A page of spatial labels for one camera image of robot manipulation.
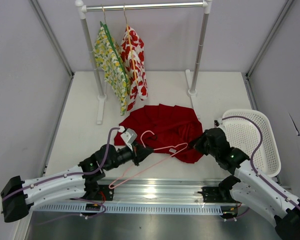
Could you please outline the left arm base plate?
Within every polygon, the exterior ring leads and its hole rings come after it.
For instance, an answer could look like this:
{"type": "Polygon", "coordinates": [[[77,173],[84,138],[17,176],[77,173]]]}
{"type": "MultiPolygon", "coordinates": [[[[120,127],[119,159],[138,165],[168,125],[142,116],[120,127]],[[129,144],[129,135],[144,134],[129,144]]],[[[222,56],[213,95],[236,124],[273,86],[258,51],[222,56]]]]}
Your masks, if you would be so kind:
{"type": "Polygon", "coordinates": [[[110,189],[108,185],[101,184],[99,185],[99,191],[96,195],[97,201],[113,201],[114,199],[114,190],[110,189]]]}

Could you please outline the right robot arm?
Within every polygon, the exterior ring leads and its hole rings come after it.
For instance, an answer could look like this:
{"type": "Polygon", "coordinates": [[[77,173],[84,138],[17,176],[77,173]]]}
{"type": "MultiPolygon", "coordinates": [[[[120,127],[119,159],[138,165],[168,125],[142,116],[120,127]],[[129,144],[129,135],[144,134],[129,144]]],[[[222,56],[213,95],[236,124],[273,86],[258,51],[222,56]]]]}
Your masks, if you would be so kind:
{"type": "Polygon", "coordinates": [[[230,145],[222,129],[205,130],[190,146],[202,155],[214,157],[229,172],[218,184],[222,201],[246,205],[274,226],[282,240],[300,240],[300,198],[258,170],[250,156],[230,145]]]}

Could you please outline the red skirt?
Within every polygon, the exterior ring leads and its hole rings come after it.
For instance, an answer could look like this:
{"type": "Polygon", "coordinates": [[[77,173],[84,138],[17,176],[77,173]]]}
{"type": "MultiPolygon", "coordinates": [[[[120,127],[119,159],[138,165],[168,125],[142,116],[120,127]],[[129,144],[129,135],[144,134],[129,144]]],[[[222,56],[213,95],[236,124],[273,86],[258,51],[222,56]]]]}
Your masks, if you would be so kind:
{"type": "Polygon", "coordinates": [[[145,105],[132,111],[120,124],[136,132],[136,141],[155,149],[156,153],[172,154],[168,146],[188,147],[175,155],[183,163],[194,164],[203,154],[193,149],[190,142],[203,134],[203,127],[194,110],[183,106],[145,105]]]}

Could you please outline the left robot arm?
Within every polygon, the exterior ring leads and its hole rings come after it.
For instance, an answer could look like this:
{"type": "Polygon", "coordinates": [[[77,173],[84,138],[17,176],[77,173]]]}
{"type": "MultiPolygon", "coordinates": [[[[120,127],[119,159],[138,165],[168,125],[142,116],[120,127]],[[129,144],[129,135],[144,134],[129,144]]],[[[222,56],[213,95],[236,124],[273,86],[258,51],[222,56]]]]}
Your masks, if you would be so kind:
{"type": "Polygon", "coordinates": [[[98,181],[106,176],[107,171],[129,161],[137,166],[152,153],[153,148],[138,143],[120,149],[105,144],[90,157],[63,172],[28,180],[14,176],[0,193],[4,222],[16,222],[31,210],[61,200],[93,200],[100,191],[98,181]]]}

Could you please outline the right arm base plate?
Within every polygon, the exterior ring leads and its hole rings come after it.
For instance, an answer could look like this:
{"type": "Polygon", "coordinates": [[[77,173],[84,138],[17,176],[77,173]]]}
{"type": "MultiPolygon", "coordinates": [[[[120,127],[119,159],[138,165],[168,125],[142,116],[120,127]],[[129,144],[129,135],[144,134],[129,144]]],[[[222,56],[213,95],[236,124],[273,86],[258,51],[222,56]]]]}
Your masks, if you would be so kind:
{"type": "Polygon", "coordinates": [[[223,189],[218,186],[204,186],[197,192],[203,197],[204,203],[237,203],[231,195],[228,189],[223,189]]]}

